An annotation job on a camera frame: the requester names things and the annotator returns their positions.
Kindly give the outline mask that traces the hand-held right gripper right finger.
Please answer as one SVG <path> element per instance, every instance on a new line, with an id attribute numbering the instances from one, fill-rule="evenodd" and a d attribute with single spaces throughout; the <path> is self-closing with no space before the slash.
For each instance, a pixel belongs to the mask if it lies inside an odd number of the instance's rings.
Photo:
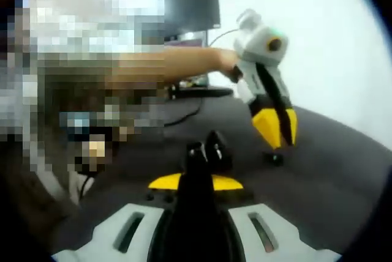
<path id="1" fill-rule="evenodd" d="M 228 176 L 195 174 L 196 261 L 338 261 L 340 254 L 316 249 L 299 229 L 254 191 Z"/>

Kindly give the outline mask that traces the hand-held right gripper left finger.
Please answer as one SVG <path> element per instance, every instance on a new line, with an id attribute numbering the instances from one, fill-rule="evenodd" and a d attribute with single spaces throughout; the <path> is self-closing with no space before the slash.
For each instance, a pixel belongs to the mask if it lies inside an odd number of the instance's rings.
<path id="1" fill-rule="evenodd" d="M 77 197 L 78 211 L 56 234 L 55 261 L 186 261 L 197 250 L 197 220 L 184 168 L 163 186 L 108 172 Z"/>

